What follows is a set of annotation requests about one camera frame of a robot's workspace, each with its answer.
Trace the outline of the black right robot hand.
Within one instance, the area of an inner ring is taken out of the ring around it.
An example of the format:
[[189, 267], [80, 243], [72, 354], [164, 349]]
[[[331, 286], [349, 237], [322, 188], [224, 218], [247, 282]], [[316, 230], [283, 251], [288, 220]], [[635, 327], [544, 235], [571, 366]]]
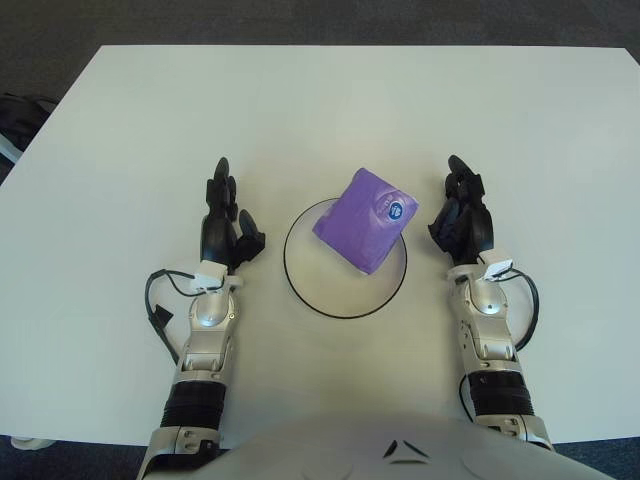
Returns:
[[458, 156], [451, 155], [448, 166], [446, 200], [428, 232], [454, 266], [475, 264], [481, 252], [494, 248], [492, 217], [483, 203], [484, 185], [481, 176]]

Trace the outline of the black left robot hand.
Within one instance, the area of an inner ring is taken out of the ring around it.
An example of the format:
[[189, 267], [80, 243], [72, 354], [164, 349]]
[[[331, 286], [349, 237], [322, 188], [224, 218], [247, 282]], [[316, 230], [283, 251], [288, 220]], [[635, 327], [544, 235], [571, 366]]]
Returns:
[[229, 273], [253, 260], [266, 245], [261, 232], [246, 209], [236, 202], [237, 185], [229, 162], [222, 157], [212, 178], [207, 180], [206, 204], [209, 208], [201, 227], [200, 259], [222, 264]]

